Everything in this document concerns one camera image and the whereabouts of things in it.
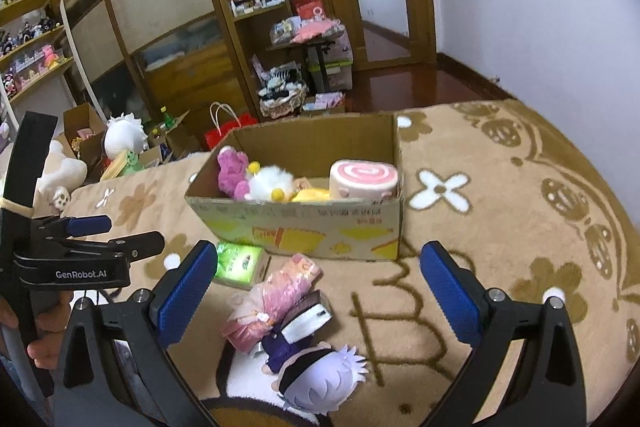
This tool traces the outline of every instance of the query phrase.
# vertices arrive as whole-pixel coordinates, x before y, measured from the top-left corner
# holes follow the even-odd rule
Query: baseboard
[[[395,31],[390,30],[389,28],[385,28],[384,26],[379,26],[376,23],[371,21],[362,20],[362,27],[364,29],[369,30],[370,32],[375,33],[376,35],[380,35],[382,38],[393,42],[396,46],[400,46],[406,50],[411,49],[411,39],[406,35],[402,35]]]
[[[472,70],[466,64],[449,57],[444,53],[438,53],[438,68],[446,73],[455,76],[469,89],[483,95],[485,98],[503,100],[505,98],[516,98],[510,92],[505,91],[500,86],[491,82],[487,77],[482,76],[477,71]]]

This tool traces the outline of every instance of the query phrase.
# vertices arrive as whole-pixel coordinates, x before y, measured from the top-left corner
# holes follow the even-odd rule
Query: white bag handle
[[[214,107],[217,107],[215,115],[213,114]],[[218,131],[218,134],[220,134],[221,137],[222,137],[222,129],[220,129],[220,122],[218,121],[218,111],[220,109],[222,109],[224,112],[234,117],[238,122],[238,125],[242,127],[242,124],[240,123],[238,115],[236,115],[236,112],[231,108],[230,105],[228,105],[228,103],[214,102],[209,107],[209,115],[211,117],[211,121],[213,122],[213,125],[216,126],[216,130]]]

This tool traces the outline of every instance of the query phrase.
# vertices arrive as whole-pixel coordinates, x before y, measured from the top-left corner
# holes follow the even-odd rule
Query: green package
[[[264,280],[270,257],[260,247],[218,243],[218,270],[213,282],[251,289]]]

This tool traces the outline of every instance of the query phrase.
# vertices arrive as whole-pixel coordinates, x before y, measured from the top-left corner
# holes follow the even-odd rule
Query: human hand
[[[44,334],[42,338],[33,341],[27,347],[27,354],[35,361],[36,367],[53,370],[58,365],[65,328],[71,315],[69,302],[73,295],[73,292],[60,292],[58,304],[36,317],[36,327]],[[18,327],[18,317],[9,304],[1,298],[0,323],[14,329]],[[0,346],[0,350],[6,352],[4,345]]]

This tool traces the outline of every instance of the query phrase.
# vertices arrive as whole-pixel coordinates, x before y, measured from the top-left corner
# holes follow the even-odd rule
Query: red box
[[[322,0],[291,0],[291,5],[302,20],[313,19],[316,15],[324,16]]]

